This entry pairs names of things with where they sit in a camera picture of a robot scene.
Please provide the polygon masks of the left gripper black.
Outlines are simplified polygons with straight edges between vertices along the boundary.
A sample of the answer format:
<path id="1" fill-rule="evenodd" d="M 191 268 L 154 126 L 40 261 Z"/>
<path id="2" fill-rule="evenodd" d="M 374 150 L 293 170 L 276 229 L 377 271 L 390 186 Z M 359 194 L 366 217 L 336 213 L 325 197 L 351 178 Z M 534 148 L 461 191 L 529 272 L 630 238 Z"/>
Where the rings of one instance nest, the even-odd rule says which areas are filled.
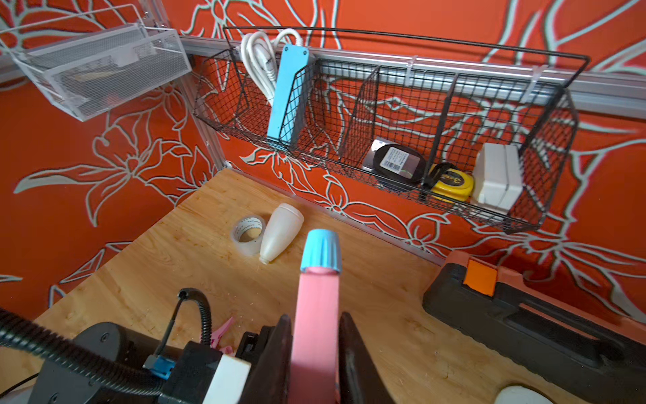
<path id="1" fill-rule="evenodd" d="M 263 326 L 260 333 L 243 333 L 235 357 L 249 363 L 251 368 L 254 369 L 262 357 L 273 332 L 274 327 Z"/>

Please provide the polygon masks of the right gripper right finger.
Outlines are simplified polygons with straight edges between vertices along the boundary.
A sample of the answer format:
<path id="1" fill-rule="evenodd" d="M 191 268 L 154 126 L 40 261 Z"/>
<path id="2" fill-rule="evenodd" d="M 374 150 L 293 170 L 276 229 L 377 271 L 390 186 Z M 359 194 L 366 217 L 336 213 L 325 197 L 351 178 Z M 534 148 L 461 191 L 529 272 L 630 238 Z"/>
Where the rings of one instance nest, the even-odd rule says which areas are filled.
<path id="1" fill-rule="evenodd" d="M 386 388 L 350 313 L 339 321 L 338 362 L 341 403 L 395 401 Z"/>

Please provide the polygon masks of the pink blue spray nozzle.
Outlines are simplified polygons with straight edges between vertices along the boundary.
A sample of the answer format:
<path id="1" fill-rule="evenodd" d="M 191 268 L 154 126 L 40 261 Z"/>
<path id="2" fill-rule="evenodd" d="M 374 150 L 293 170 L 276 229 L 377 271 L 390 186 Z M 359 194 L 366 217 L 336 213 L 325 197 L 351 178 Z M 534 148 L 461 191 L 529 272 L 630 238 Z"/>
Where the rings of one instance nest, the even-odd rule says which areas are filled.
<path id="1" fill-rule="evenodd" d="M 308 233 L 301 259 L 289 403 L 336 402 L 341 242 L 336 232 Z"/>

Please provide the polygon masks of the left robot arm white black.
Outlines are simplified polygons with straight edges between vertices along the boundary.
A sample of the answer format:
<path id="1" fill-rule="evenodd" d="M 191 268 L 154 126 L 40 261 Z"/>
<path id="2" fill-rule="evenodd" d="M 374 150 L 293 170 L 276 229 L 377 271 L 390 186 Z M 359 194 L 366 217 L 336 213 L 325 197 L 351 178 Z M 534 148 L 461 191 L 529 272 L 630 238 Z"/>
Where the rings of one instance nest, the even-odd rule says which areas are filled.
<path id="1" fill-rule="evenodd" d="M 178 293 L 200 312 L 200 340 L 168 346 L 175 322 L 160 340 L 116 323 L 99 323 L 64 338 L 7 310 L 1 311 L 1 345 L 41 358 L 31 403 L 204 403 L 225 353 L 212 347 L 212 318 L 197 289 Z"/>

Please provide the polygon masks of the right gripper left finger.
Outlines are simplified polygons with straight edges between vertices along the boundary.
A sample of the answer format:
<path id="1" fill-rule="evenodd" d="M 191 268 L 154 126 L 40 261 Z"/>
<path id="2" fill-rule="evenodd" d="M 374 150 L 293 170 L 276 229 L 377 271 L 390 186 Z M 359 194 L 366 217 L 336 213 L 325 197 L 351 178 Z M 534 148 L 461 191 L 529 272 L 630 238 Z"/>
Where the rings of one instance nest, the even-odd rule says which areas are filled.
<path id="1" fill-rule="evenodd" d="M 250 370 L 240 403 L 287 403 L 292 321 L 282 315 L 257 366 Z"/>

